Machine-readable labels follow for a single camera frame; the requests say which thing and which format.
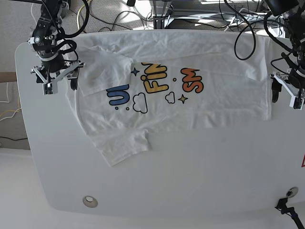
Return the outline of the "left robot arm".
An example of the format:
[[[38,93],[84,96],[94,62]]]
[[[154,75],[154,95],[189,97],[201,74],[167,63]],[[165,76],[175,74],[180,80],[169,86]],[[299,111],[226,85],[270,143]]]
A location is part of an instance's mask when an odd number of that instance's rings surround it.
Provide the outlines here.
[[[271,74],[272,102],[276,103],[282,88],[291,96],[290,107],[303,109],[305,104],[305,4],[297,0],[267,0],[269,12],[263,19],[268,36],[287,53],[271,61],[277,71]],[[291,48],[275,38],[267,28],[270,16],[283,17],[283,28],[289,36]]]

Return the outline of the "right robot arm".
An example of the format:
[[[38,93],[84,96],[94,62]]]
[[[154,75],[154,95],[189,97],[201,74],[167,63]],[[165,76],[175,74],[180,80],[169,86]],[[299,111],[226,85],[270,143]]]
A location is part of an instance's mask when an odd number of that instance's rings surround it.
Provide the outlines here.
[[[61,26],[62,18],[67,15],[67,0],[42,0],[41,16],[36,28],[28,39],[29,45],[37,53],[41,64],[34,66],[30,72],[36,75],[36,83],[41,83],[43,93],[55,94],[57,82],[63,78],[70,81],[72,90],[78,88],[80,68],[85,66],[76,52],[77,43],[72,39],[80,35],[89,20],[90,9],[86,0],[83,1],[86,15],[83,25],[73,34],[66,34]]]

